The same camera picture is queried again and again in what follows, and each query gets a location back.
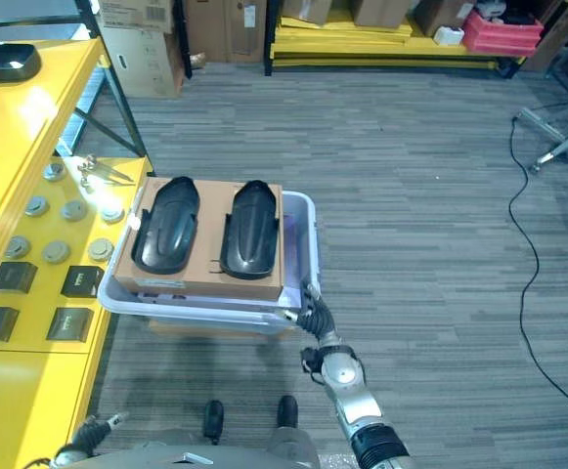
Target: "cardboard box on shelf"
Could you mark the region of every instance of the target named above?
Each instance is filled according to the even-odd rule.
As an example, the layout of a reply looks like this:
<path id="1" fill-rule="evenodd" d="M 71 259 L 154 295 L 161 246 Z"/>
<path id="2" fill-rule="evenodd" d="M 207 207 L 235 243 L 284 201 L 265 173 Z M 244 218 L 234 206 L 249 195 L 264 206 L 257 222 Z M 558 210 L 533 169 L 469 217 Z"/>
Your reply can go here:
<path id="1" fill-rule="evenodd" d="M 99 0 L 104 26 L 170 33 L 174 0 Z"/>
<path id="2" fill-rule="evenodd" d="M 568 41 L 568 7 L 555 21 L 531 58 L 520 67 L 521 70 L 545 71 L 562 46 Z"/>
<path id="3" fill-rule="evenodd" d="M 130 98 L 177 98 L 184 67 L 174 34 L 101 26 L 109 59 Z"/>
<path id="4" fill-rule="evenodd" d="M 266 0 L 225 2 L 228 62 L 261 62 L 266 31 Z"/>
<path id="5" fill-rule="evenodd" d="M 410 8 L 410 0 L 352 0 L 357 26 L 398 27 Z"/>
<path id="6" fill-rule="evenodd" d="M 186 0 L 185 5 L 191 55 L 205 53 L 208 62 L 226 62 L 223 0 Z"/>
<path id="7" fill-rule="evenodd" d="M 422 0 L 414 19 L 425 36 L 432 37 L 440 26 L 461 27 L 475 0 Z"/>
<path id="8" fill-rule="evenodd" d="M 138 215 L 143 209 L 152 208 L 157 191 L 169 181 L 169 178 L 147 179 L 138 207 Z M 277 217 L 280 220 L 273 272 L 268 277 L 243 280 L 223 273 L 218 262 L 225 231 L 225 217 L 232 212 L 234 195 L 243 184 L 195 181 L 195 186 L 200 197 L 197 235 L 186 267 L 172 275 L 156 275 L 140 270 L 131 258 L 137 232 L 130 230 L 114 271 L 116 280 L 133 292 L 277 300 L 285 281 L 284 250 L 282 248 L 284 246 L 282 187 L 269 185 L 277 201 Z"/>
<path id="9" fill-rule="evenodd" d="M 325 24 L 331 0 L 284 0 L 282 15 L 299 20 Z"/>
<path id="10" fill-rule="evenodd" d="M 264 54 L 266 0 L 187 0 L 191 54 L 208 62 L 260 62 Z"/>

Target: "black car part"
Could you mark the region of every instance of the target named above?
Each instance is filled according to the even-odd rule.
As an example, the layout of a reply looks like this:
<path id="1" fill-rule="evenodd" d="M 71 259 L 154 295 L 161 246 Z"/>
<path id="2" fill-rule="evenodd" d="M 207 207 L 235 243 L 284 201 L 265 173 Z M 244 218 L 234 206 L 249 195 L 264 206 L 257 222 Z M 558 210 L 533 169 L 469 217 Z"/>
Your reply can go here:
<path id="1" fill-rule="evenodd" d="M 223 272 L 253 280 L 273 271 L 280 225 L 276 208 L 275 196 L 263 181 L 249 181 L 236 194 L 232 213 L 225 219 Z"/>
<path id="2" fill-rule="evenodd" d="M 0 82 L 24 81 L 40 70 L 40 55 L 31 44 L 0 44 Z"/>
<path id="3" fill-rule="evenodd" d="M 185 176 L 157 192 L 151 212 L 143 210 L 131 253 L 140 269 L 168 275 L 186 266 L 197 233 L 198 204 L 195 183 Z"/>

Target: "white label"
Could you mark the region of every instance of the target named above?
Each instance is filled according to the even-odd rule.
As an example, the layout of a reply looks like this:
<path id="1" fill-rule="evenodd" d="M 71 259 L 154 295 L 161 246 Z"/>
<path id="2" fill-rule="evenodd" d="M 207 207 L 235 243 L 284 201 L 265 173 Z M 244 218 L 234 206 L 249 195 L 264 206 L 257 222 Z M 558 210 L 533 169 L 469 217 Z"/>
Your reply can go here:
<path id="1" fill-rule="evenodd" d="M 164 278 L 134 278 L 138 286 L 171 286 L 173 288 L 186 288 L 183 280 L 167 280 Z"/>
<path id="2" fill-rule="evenodd" d="M 255 27 L 255 5 L 244 7 L 244 27 Z"/>
<path id="3" fill-rule="evenodd" d="M 474 7 L 474 4 L 464 3 L 458 11 L 457 18 L 460 20 L 465 19 L 472 10 L 472 7 Z"/>

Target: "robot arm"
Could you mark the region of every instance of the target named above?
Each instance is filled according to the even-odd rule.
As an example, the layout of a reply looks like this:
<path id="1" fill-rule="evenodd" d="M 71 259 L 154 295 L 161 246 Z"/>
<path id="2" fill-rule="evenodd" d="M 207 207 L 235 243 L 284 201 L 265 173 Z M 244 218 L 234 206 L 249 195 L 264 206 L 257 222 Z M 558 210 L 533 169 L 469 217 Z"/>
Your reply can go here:
<path id="1" fill-rule="evenodd" d="M 333 316 L 314 286 L 304 288 L 304 313 L 289 318 L 313 334 L 319 349 L 301 353 L 303 368 L 320 373 L 338 422 L 361 469 L 411 469 L 413 461 L 394 429 L 387 424 L 366 386 L 362 362 L 335 330 Z"/>

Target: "white plastic bin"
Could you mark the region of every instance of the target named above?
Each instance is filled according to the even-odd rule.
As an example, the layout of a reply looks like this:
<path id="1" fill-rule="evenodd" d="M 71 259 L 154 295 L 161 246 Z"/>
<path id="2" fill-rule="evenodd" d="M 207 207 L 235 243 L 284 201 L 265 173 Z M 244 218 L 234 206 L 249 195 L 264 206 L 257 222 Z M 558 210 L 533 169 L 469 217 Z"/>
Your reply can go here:
<path id="1" fill-rule="evenodd" d="M 97 295 L 103 307 L 113 313 L 174 319 L 175 324 L 199 328 L 277 334 L 290 327 L 284 311 L 300 308 L 301 280 L 308 278 L 321 288 L 316 209 L 304 193 L 284 191 L 285 283 L 278 301 L 133 294 L 113 276 L 129 230 L 126 224 Z"/>

